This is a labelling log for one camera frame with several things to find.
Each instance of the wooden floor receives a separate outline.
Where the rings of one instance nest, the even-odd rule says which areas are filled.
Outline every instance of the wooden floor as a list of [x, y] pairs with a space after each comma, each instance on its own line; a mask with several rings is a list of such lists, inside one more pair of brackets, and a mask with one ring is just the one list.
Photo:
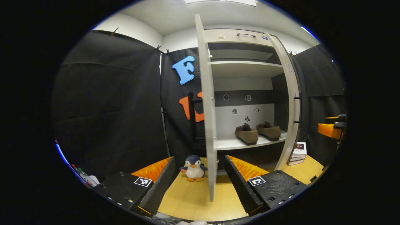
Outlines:
[[[207, 166], [207, 159], [202, 158]], [[323, 166], [310, 156], [303, 163], [282, 168], [297, 180], [309, 184], [310, 179], [322, 173]], [[239, 197], [228, 176], [218, 176], [214, 201], [209, 201], [207, 172], [201, 182], [188, 182], [180, 173], [161, 202], [159, 212], [188, 220], [223, 221], [245, 217]]]

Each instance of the ceiling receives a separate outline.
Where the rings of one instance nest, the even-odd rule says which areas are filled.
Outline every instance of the ceiling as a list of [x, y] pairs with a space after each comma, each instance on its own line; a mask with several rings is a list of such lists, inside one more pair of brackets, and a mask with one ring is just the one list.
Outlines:
[[289, 16], [261, 2], [254, 7], [225, 1], [187, 4], [184, 0], [144, 0], [125, 8], [121, 13], [141, 20], [163, 36], [195, 27], [194, 15], [200, 14], [204, 26], [256, 26], [291, 35], [309, 45], [317, 42]]

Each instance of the brown shoe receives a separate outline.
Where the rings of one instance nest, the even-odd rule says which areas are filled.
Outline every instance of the brown shoe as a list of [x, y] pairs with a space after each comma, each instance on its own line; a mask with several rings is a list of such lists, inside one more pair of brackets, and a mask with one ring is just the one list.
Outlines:
[[264, 122], [263, 124], [259, 124], [256, 126], [256, 130], [259, 135], [268, 138], [270, 141], [277, 141], [280, 137], [280, 128], [279, 126], [271, 126], [270, 123]]
[[246, 145], [255, 145], [258, 141], [257, 130], [251, 129], [250, 125], [247, 123], [240, 127], [236, 127], [235, 135]]

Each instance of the blue letter f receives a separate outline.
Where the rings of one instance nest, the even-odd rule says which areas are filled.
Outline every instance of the blue letter f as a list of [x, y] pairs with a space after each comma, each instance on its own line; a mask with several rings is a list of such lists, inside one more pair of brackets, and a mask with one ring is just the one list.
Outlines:
[[194, 78], [194, 75], [189, 74], [189, 72], [188, 72], [188, 71], [190, 71], [190, 72], [194, 71], [193, 64], [190, 63], [193, 61], [194, 61], [194, 57], [188, 56], [188, 57], [182, 59], [181, 61], [175, 63], [174, 65], [172, 65], [172, 68], [178, 72], [178, 75], [180, 77], [179, 83], [181, 85], [185, 84], [186, 82], [188, 82]]

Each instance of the stack of books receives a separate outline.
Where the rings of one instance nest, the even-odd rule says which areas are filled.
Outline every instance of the stack of books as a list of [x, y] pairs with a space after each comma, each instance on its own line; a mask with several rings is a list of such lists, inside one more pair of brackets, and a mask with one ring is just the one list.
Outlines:
[[307, 147], [305, 142], [297, 142], [294, 146], [292, 155], [289, 158], [288, 165], [295, 165], [304, 162], [307, 156]]

